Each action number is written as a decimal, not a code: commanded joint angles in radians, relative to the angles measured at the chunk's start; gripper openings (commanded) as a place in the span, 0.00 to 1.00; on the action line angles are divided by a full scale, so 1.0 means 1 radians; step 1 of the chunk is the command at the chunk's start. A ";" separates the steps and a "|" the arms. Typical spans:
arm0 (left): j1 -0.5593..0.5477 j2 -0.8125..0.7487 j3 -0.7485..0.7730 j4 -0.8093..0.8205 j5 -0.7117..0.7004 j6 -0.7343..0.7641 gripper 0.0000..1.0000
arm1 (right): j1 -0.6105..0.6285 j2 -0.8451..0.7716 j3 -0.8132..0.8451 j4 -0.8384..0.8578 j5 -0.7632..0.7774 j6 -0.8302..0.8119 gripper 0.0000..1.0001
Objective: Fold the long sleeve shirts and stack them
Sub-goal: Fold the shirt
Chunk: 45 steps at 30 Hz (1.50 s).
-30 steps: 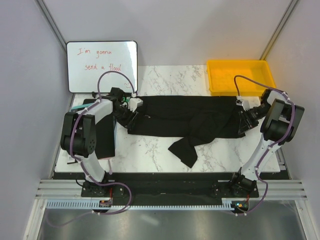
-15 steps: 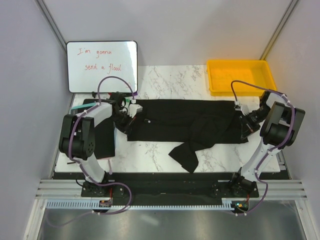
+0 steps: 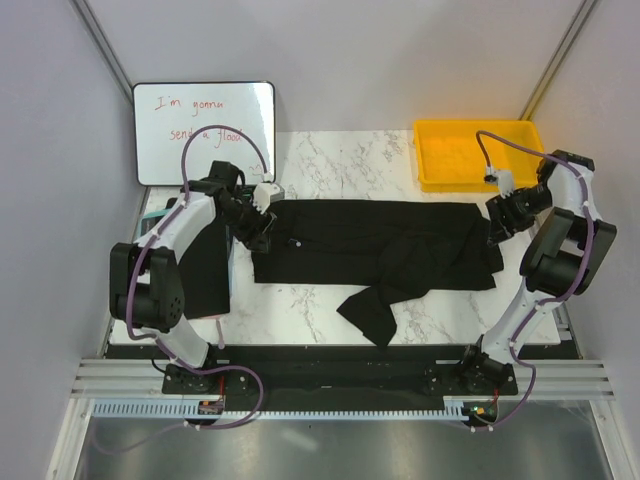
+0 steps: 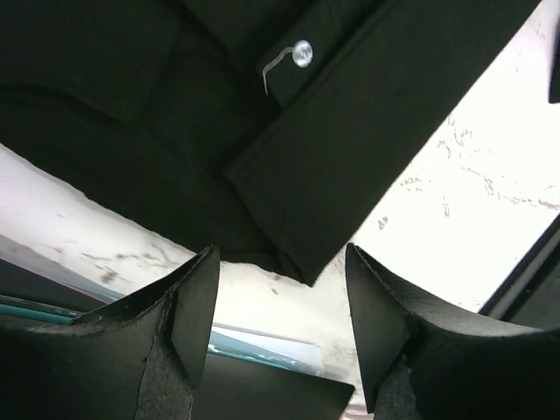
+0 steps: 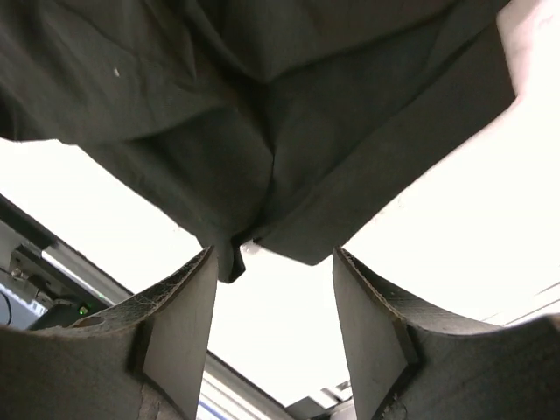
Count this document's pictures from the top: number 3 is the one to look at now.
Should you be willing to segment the black long sleeve shirt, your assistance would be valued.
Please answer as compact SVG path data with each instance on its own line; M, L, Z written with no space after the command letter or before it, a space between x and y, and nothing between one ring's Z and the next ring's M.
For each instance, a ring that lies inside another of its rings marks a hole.
M268 253L252 256L260 284L353 285L338 313L380 349L397 332L392 305L432 290L486 291L504 268L474 203L284 200Z

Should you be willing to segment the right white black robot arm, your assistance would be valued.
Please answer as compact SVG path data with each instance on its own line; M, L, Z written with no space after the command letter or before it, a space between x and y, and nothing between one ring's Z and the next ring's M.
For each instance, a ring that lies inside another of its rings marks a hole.
M563 150L544 156L537 184L487 201L488 242L496 246L546 218L519 267L519 289L498 322L467 347L456 368L460 386L477 394L501 388L538 324L574 295L586 291L617 235L592 196L592 159Z

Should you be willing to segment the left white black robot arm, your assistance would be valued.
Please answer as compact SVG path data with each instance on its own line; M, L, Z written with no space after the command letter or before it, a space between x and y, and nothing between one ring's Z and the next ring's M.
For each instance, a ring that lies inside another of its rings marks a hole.
M215 389L220 371L207 361L209 343L185 316L179 262L216 220L222 220L247 250L266 253L268 233L276 221L269 208L284 196L277 183L248 187L238 167L215 161L207 177L186 181L156 226L134 242L118 243L111 249L111 316L124 322L130 339L151 339L170 359L187 367L185 382L198 393Z

